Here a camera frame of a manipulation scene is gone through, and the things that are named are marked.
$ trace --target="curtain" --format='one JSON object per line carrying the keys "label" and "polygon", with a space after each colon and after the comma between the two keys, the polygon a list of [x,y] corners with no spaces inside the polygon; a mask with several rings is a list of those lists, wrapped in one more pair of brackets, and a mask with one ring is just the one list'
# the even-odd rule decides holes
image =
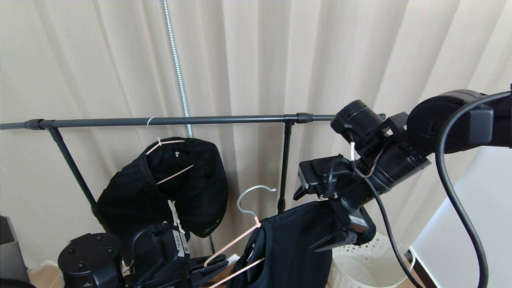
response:
{"label": "curtain", "polygon": [[[168,10],[191,116],[335,114],[356,99],[391,116],[449,90],[504,91],[512,79],[512,1],[168,1]],[[183,116],[161,1],[2,1],[0,52],[2,123]],[[155,141],[146,127],[60,130],[96,198]],[[187,136],[185,126],[154,130]],[[229,179],[228,211],[213,233],[220,248],[253,225],[236,208],[240,192],[279,188],[284,125],[192,130],[219,147]],[[0,209],[28,267],[102,231],[48,132],[1,137]],[[300,161],[348,151],[328,122],[293,126],[287,208],[316,200],[291,199]],[[474,153],[449,155],[453,181]],[[242,205],[265,218],[277,199],[254,191]],[[444,199],[435,165],[390,191],[395,238],[410,245]],[[211,254],[206,239],[190,246]]]}

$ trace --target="barcode label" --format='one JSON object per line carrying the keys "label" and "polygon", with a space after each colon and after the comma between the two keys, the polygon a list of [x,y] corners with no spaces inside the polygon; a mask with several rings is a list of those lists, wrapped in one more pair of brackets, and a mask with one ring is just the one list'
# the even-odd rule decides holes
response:
{"label": "barcode label", "polygon": [[176,249],[178,249],[178,257],[185,257],[185,251],[183,249],[183,245],[181,244],[180,233],[176,230],[173,230],[174,234],[174,242],[176,243]]}
{"label": "barcode label", "polygon": [[302,174],[301,167],[298,168],[297,174],[298,174],[298,179],[301,181],[302,187],[304,187],[304,189],[308,189],[309,184],[306,182],[306,179],[304,178],[304,174]]}
{"label": "barcode label", "polygon": [[185,234],[180,233],[181,242],[183,243],[183,249],[185,253],[190,254],[190,250],[188,249],[187,239],[185,239]]}
{"label": "barcode label", "polygon": [[366,222],[361,219],[361,218],[357,218],[357,217],[354,217],[352,215],[349,215],[350,217],[350,220],[353,222],[353,223],[356,223],[356,224],[359,224],[359,225],[363,225],[363,226],[366,226],[368,227],[368,225],[366,225]]}

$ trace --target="rack leg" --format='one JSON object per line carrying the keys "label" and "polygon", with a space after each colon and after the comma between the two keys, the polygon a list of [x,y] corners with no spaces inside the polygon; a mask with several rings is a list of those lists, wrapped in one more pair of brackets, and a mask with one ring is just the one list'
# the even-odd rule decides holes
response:
{"label": "rack leg", "polygon": [[60,134],[60,132],[57,128],[48,128],[48,131],[52,135],[53,140],[57,143],[57,146],[59,147],[60,152],[64,156],[64,159],[66,160],[66,163],[68,164],[69,169],[71,169],[73,176],[75,176],[75,179],[78,182],[78,185],[80,185],[80,188],[82,189],[83,194],[86,196],[87,201],[89,201],[93,215],[96,218],[98,218],[98,214],[97,214],[97,210],[96,210],[97,209],[96,208],[96,200],[94,199],[93,194],[91,193],[91,190],[89,190],[89,187],[87,186],[86,181],[83,179],[82,174],[80,173],[80,170],[78,169],[78,167],[75,163],[75,160],[73,160],[73,157],[71,156],[71,153],[69,152],[68,147],[66,146],[66,143],[64,143],[64,139],[62,138],[62,135]]}
{"label": "rack leg", "polygon": [[285,141],[283,147],[283,165],[281,169],[281,188],[279,190],[278,214],[283,213],[286,209],[286,174],[288,173],[288,156],[290,155],[290,139],[292,125],[293,122],[285,122]]}

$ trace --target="pink hanger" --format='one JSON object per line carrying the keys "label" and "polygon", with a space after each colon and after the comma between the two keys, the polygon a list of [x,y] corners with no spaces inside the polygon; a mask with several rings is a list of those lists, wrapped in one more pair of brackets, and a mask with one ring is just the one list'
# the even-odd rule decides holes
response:
{"label": "pink hanger", "polygon": [[[212,259],[214,259],[214,258],[215,258],[215,257],[217,257],[219,254],[221,254],[222,252],[224,252],[226,249],[228,249],[229,247],[231,247],[231,246],[232,246],[233,244],[235,244],[237,241],[239,241],[240,239],[244,238],[247,234],[251,233],[251,232],[252,232],[252,231],[254,231],[256,228],[261,227],[261,223],[260,223],[260,221],[258,220],[258,217],[256,216],[256,214],[255,214],[253,211],[244,210],[244,209],[242,209],[242,207],[240,207],[240,201],[241,201],[241,200],[242,200],[242,198],[245,196],[245,194],[247,194],[249,191],[252,191],[252,190],[254,190],[254,189],[258,189],[258,188],[265,188],[265,189],[267,189],[267,190],[269,190],[269,191],[272,191],[272,192],[277,191],[277,189],[272,189],[272,188],[270,188],[270,187],[268,187],[268,186],[265,186],[265,185],[257,185],[257,186],[254,186],[254,187],[252,187],[252,188],[247,189],[246,191],[244,191],[244,192],[240,195],[240,197],[238,197],[238,200],[237,200],[237,207],[238,207],[238,210],[240,210],[240,211],[241,211],[241,212],[243,212],[243,213],[249,213],[249,214],[251,214],[252,216],[254,216],[254,220],[255,220],[256,224],[255,224],[253,227],[251,227],[249,230],[247,230],[246,232],[244,232],[242,235],[238,236],[235,240],[231,241],[228,245],[226,245],[226,246],[224,246],[223,248],[221,248],[219,251],[217,251],[217,253],[213,254],[210,258],[208,258],[208,259],[204,262],[204,266],[205,266],[205,267],[208,265],[208,263],[209,263]],[[258,264],[258,263],[262,262],[263,260],[265,260],[265,257],[263,257],[263,258],[261,258],[260,260],[258,260],[258,261],[256,261],[256,262],[252,263],[251,265],[249,265],[249,266],[247,266],[247,267],[245,267],[245,268],[241,269],[240,271],[237,271],[236,273],[231,274],[229,277],[226,277],[226,278],[222,279],[221,281],[219,281],[219,282],[215,283],[213,286],[210,286],[210,288],[214,288],[214,287],[219,286],[220,284],[222,284],[222,283],[226,282],[227,280],[229,280],[229,279],[233,278],[234,276],[236,276],[236,275],[238,275],[238,274],[240,274],[240,273],[242,273],[242,272],[246,271],[247,269],[249,269],[249,268],[251,268],[251,267],[255,266],[256,264]]]}
{"label": "pink hanger", "polygon": [[[153,134],[155,134],[155,135],[157,136],[158,143],[157,143],[153,148],[151,148],[149,151],[147,151],[147,152],[146,152],[146,155],[149,155],[149,153],[153,152],[153,150],[154,150],[154,149],[157,149],[159,146],[162,146],[162,144],[170,144],[170,143],[185,142],[185,140],[174,140],[174,141],[164,141],[164,142],[162,142],[162,141],[160,140],[160,137],[158,136],[158,134],[157,134],[155,131],[151,130],[151,128],[150,128],[150,121],[151,121],[151,120],[153,120],[154,118],[158,118],[158,117],[151,117],[151,118],[147,121],[147,123],[146,123],[146,127],[147,127],[147,129],[148,129],[151,133],[153,133]],[[165,178],[164,180],[162,180],[162,181],[158,182],[157,184],[164,183],[164,182],[166,182],[167,180],[169,180],[169,179],[171,179],[171,178],[173,178],[173,177],[176,177],[176,176],[180,175],[181,173],[183,173],[183,172],[187,171],[188,169],[192,168],[193,166],[194,166],[194,164],[190,165],[189,167],[187,167],[187,168],[185,168],[185,169],[181,170],[180,172],[178,172],[178,173],[176,173],[176,174],[174,174],[174,175],[172,175],[172,176],[170,176],[170,177],[168,177],[168,178]]]}

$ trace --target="clothes rack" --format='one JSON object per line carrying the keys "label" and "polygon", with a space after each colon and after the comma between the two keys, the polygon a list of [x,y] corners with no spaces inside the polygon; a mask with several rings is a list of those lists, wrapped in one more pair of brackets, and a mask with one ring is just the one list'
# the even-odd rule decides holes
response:
{"label": "clothes rack", "polygon": [[[198,124],[240,124],[240,123],[284,123],[283,163],[281,168],[281,185],[278,200],[278,214],[286,208],[286,174],[288,171],[288,156],[290,154],[290,139],[294,124],[305,124],[314,121],[330,121],[334,115],[313,115],[296,113],[285,115],[253,115],[253,116],[204,116],[204,117],[158,117],[151,120],[149,125],[198,125]],[[25,122],[0,124],[0,130],[28,129],[48,130],[56,142],[66,163],[68,164],[83,194],[91,205],[96,219],[102,224],[101,215],[97,213],[96,200],[85,182],[73,156],[68,150],[59,128],[69,127],[108,127],[108,126],[146,126],[149,118],[107,118],[107,119],[74,119],[74,120],[45,120],[32,119]]]}

